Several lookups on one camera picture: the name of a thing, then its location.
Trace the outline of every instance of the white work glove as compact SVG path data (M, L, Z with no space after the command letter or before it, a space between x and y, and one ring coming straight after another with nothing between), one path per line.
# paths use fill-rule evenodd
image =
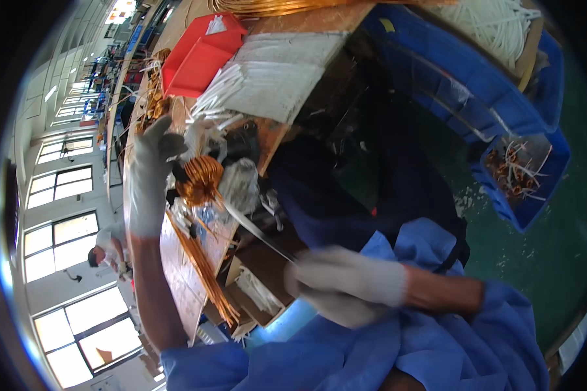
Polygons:
M288 291L339 325L372 323L404 301L409 274L395 261L368 258L342 247L302 256L287 270Z
M165 133L171 124L172 119L163 116L133 142L128 177L128 230L135 237L161 235L166 178L172 170L172 162L166 160L187 151L181 135Z

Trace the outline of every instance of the blue work coat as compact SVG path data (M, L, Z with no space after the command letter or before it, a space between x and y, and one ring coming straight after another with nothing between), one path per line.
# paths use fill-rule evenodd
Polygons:
M376 232L361 254L434 270L456 239L420 218L402 226L396 245ZM447 275L462 275L455 262ZM480 313L428 316L395 309L350 330L316 316L287 342L248 356L237 343L173 348L161 353L169 391L376 391L392 369L428 391L548 390L531 303L515 289L486 282Z

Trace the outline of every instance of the copper wire bundle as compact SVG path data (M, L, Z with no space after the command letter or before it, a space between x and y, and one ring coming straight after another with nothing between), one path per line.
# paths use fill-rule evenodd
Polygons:
M354 3L456 4L456 0L208 0L212 12L229 11L246 18L281 16Z
M198 156L185 163L184 168L188 180L177 180L176 190L185 203L189 207L194 207L204 205L207 202L214 202L221 207L222 196L217 190L217 186L224 172L222 165L211 156ZM219 315L226 320L229 326L232 326L233 322L239 319L239 313L235 311L224 296L215 279L211 264L207 261L202 251L200 243L196 239L185 236L176 226L171 216L170 221L185 253L189 256L191 263L202 281L206 294L215 305L215 308L217 308ZM198 221L206 231L217 236L202 220L198 218Z
M166 211L166 213L172 223L174 232L176 232L176 236L180 240L180 244L183 246L193 268L200 277L204 290L206 290L207 297L218 310L219 316L226 321L228 326L232 326L233 323L238 323L240 315L226 299L224 292L215 279L211 264L208 262L202 251L202 247L196 239L185 236L185 234L182 233L174 223L171 213L169 211Z
M224 168L211 156L198 156L185 163L189 180L176 181L176 190L189 207L211 201L221 206L221 194L217 190Z

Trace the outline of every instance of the green floor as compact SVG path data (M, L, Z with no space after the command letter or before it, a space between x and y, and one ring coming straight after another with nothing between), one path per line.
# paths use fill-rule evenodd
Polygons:
M570 144L571 162L549 205L527 234L518 233L494 213L466 164L467 147L444 123L415 103L415 129L430 159L451 185L469 222L471 247L466 274L502 280L532 302L537 340L547 350L587 300L587 82L565 56L565 96L560 120ZM368 206L374 203L377 164L358 154L340 175L344 187Z

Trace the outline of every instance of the coiled copper wire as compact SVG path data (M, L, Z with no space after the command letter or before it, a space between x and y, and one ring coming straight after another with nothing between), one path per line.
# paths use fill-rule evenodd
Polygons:
M246 18L289 15L353 3L432 5L456 4L456 0L208 0L209 9L212 12L229 11Z
M187 182L176 181L176 191L189 207L199 207L211 201L221 206L221 194L217 190L224 173L221 164L211 156L198 156L185 163Z

